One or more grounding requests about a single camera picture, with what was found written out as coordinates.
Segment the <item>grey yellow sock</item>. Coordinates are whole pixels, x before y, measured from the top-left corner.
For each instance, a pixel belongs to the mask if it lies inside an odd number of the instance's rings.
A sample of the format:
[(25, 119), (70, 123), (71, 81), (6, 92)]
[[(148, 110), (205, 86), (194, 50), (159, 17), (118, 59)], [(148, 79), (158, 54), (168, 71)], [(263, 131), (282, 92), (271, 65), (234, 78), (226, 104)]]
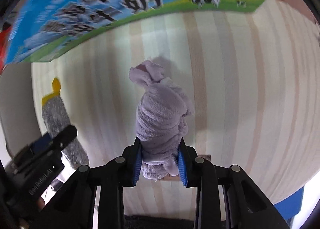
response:
[[(71, 121), (60, 95), (61, 83), (58, 78), (52, 81), (52, 92), (41, 100), (42, 119), (51, 137), (56, 137)], [(76, 170), (81, 165), (89, 165), (89, 158), (81, 143), (75, 138), (62, 151), (71, 167)]]

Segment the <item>purple towel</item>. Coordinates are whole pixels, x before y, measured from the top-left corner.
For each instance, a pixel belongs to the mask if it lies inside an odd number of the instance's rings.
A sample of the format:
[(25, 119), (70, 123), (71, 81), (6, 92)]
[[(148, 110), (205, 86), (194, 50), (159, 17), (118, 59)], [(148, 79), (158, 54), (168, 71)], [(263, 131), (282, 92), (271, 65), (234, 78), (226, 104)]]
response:
[(144, 88), (136, 110), (136, 136), (142, 145), (142, 174), (150, 180), (178, 176), (178, 147), (188, 133), (186, 117), (194, 106), (184, 90), (165, 76), (162, 66), (146, 60), (129, 71)]

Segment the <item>blue seat chair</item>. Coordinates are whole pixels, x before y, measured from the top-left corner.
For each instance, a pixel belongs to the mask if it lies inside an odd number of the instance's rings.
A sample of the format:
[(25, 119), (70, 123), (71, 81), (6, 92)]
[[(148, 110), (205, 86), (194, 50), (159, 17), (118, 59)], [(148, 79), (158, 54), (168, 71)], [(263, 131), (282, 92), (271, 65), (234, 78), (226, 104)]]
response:
[(304, 187), (274, 205), (284, 220), (289, 220), (297, 215), (302, 206)]

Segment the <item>grey chair left of table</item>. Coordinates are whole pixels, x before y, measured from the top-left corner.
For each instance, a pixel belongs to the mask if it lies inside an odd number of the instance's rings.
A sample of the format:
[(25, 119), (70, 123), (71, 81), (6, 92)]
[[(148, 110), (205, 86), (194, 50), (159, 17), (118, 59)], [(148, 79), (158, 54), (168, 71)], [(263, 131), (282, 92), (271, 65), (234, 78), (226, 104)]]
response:
[(1, 74), (1, 125), (10, 157), (42, 136), (34, 107), (30, 63), (7, 65)]

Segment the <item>striped cat table mat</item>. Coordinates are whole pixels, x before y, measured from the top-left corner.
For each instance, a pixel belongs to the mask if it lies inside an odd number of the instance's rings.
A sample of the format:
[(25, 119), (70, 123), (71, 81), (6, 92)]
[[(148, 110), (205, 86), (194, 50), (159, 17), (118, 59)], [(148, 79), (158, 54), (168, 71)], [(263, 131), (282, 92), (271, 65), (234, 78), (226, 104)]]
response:
[(198, 154), (241, 166), (273, 203), (319, 172), (319, 24), (299, 0), (135, 21), (33, 63), (31, 77), (37, 115), (60, 80), (93, 167), (134, 142), (136, 108), (153, 98)]

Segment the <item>orange plastic bag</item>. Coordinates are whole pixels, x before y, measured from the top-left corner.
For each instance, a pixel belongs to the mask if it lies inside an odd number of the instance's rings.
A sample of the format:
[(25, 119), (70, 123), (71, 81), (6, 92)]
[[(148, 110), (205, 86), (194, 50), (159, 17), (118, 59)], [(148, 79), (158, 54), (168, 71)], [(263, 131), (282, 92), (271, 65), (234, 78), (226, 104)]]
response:
[(5, 62), (7, 60), (7, 47), (8, 47), (8, 40), (10, 37), (12, 25), (8, 22), (3, 24), (3, 28), (0, 34), (0, 72), (3, 72), (5, 67)]

